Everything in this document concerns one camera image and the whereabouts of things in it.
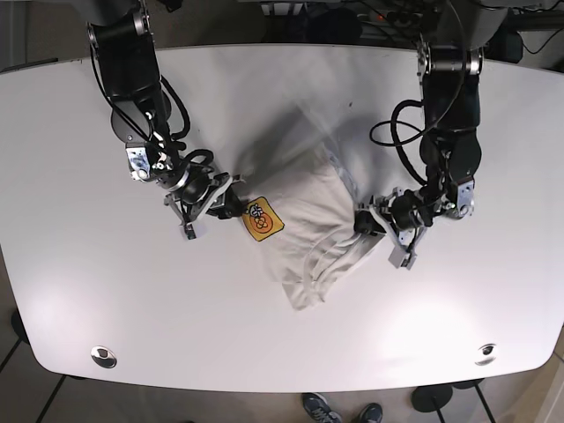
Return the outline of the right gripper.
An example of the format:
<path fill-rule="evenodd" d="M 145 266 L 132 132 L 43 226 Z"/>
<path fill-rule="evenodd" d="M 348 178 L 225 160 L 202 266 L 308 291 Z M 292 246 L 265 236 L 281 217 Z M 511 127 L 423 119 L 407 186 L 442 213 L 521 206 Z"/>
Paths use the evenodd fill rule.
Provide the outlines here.
<path fill-rule="evenodd" d="M 218 173 L 212 165 L 212 151 L 196 149 L 178 160 L 158 151 L 156 160 L 151 161 L 151 149 L 147 143 L 126 144 L 131 178 L 157 182 L 166 191 L 164 205 L 179 218 L 186 240 L 206 235 L 207 229 L 201 220 L 204 215 L 217 219 L 242 216 L 245 206 L 234 191 L 234 185 L 242 178 L 228 172 Z"/>

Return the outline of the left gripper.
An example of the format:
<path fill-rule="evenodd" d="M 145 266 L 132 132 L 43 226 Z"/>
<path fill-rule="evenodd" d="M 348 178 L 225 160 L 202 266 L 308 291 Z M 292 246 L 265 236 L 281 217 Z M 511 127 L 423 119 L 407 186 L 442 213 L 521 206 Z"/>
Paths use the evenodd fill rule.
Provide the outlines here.
<path fill-rule="evenodd" d="M 436 218 L 460 220 L 472 214 L 474 189 L 472 178 L 436 188 L 396 187 L 385 197 L 359 204 L 353 230 L 366 236 L 388 235 L 395 245 L 389 262 L 396 269 L 410 270 L 417 259 L 416 248 Z"/>

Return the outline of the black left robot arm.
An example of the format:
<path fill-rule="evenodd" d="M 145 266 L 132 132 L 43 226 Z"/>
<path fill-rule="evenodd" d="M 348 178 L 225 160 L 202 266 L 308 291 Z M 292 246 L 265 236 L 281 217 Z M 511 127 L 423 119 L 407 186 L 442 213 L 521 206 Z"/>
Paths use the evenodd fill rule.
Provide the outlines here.
<path fill-rule="evenodd" d="M 479 78 L 484 46 L 494 37 L 512 1 L 445 1 L 435 29 L 419 39 L 420 100 L 403 100 L 385 125 L 387 146 L 419 189 L 395 188 L 359 206 L 355 229 L 386 234 L 394 243 L 390 262 L 409 269 L 434 220 L 459 220 L 473 212 L 475 174 L 482 150 Z"/>

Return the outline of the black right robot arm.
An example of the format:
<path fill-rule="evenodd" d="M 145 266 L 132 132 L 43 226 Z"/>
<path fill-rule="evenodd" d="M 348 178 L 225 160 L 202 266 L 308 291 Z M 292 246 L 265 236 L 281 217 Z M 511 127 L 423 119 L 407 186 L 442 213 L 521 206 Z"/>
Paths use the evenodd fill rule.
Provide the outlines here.
<path fill-rule="evenodd" d="M 189 111 L 160 72 L 146 3 L 89 1 L 85 10 L 93 74 L 131 178 L 165 190 L 164 205 L 188 240 L 198 237 L 204 215 L 239 218 L 244 205 L 233 186 L 240 177 L 219 172 L 212 151 L 186 150 Z"/>

